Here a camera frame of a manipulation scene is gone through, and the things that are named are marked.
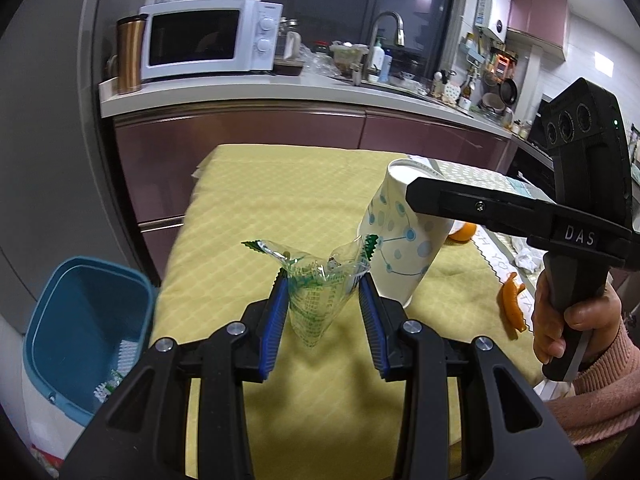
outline paper cup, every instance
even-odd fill
[[[358,228],[361,236],[378,235],[370,271],[378,293],[403,306],[411,301],[453,224],[451,219],[418,214],[409,207],[406,187],[420,177],[446,180],[415,160],[390,162]]]

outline pink sweater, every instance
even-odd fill
[[[550,400],[575,446],[613,436],[636,423],[640,415],[640,349],[621,324],[609,349],[574,381],[576,395]]]

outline person's hand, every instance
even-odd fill
[[[575,330],[593,329],[593,335],[584,353],[588,361],[600,356],[613,343],[620,328],[620,298],[607,283],[604,294],[599,298],[581,301],[564,311],[556,312],[549,303],[549,283],[543,271],[536,287],[536,304],[533,310],[533,351],[542,364],[552,357],[561,358],[565,342],[562,338],[564,322]]]

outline ceiling light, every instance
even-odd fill
[[[600,70],[603,74],[613,77],[613,61],[601,53],[596,52],[596,70]]]

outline microwave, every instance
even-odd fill
[[[272,70],[282,4],[184,0],[142,7],[143,80]]]

